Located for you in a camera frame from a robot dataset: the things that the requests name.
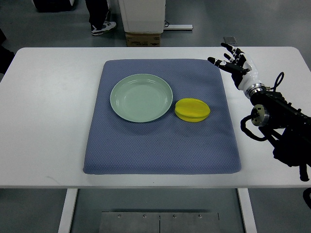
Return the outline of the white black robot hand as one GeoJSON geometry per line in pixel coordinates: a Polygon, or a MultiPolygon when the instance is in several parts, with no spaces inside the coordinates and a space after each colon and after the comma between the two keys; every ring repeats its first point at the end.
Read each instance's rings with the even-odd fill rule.
{"type": "Polygon", "coordinates": [[[249,99],[259,91],[265,90],[266,87],[259,79],[259,72],[253,60],[238,47],[230,44],[221,43],[231,54],[224,54],[226,60],[219,60],[209,57],[207,60],[219,69],[231,74],[234,85],[238,90],[244,92],[249,99]]]}

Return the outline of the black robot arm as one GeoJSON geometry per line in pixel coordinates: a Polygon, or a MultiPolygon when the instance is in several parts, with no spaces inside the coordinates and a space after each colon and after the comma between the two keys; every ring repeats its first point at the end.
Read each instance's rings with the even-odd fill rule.
{"type": "Polygon", "coordinates": [[[311,118],[295,109],[276,88],[284,78],[281,72],[273,87],[257,84],[250,91],[251,114],[241,120],[241,130],[256,141],[269,141],[274,158],[299,168],[299,177],[309,181],[311,165],[311,118]]]}

